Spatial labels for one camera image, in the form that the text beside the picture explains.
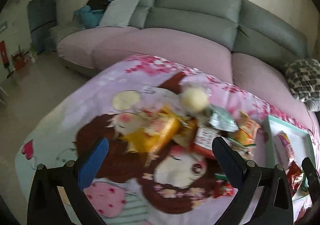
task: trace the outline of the leopard print pillow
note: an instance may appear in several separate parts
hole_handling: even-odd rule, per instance
[[[302,102],[320,100],[320,63],[315,59],[287,63],[285,76],[292,96]]]

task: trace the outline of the floor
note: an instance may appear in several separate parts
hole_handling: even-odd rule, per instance
[[[7,103],[0,103],[0,194],[21,225],[27,223],[27,204],[15,173],[15,155],[37,123],[87,80],[65,68],[57,55],[41,53],[36,63],[0,83],[10,96],[0,97]]]

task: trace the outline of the silver snack package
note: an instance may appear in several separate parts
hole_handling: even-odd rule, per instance
[[[210,104],[210,106],[207,107],[206,114],[210,115],[209,124],[215,129],[227,132],[236,132],[239,130],[229,112],[222,107]]]

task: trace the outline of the screw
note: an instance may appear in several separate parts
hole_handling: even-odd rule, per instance
[[[279,170],[279,171],[283,171],[283,166],[281,165],[281,164],[277,164],[277,169]]]
[[[69,160],[68,162],[66,162],[67,167],[73,167],[74,164],[75,164],[75,161],[73,160]]]
[[[256,165],[256,163],[254,161],[247,161],[247,166],[250,166],[250,167],[254,167]]]
[[[37,165],[37,170],[41,170],[43,167],[44,167],[43,164],[38,164],[38,165]]]

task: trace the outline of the white box with green edge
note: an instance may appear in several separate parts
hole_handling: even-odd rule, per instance
[[[267,167],[274,168],[276,164],[280,164],[277,155],[275,154],[275,145],[273,137],[280,131],[287,134],[292,149],[295,154],[296,163],[301,168],[302,161],[305,157],[309,157],[313,166],[316,166],[315,154],[311,142],[311,137],[308,132],[295,127],[285,121],[282,121],[276,117],[268,115],[262,123],[264,131],[268,133],[268,140],[266,142],[267,150]],[[292,201],[300,200],[306,197],[309,193],[306,193],[299,189],[297,193],[292,197]]]

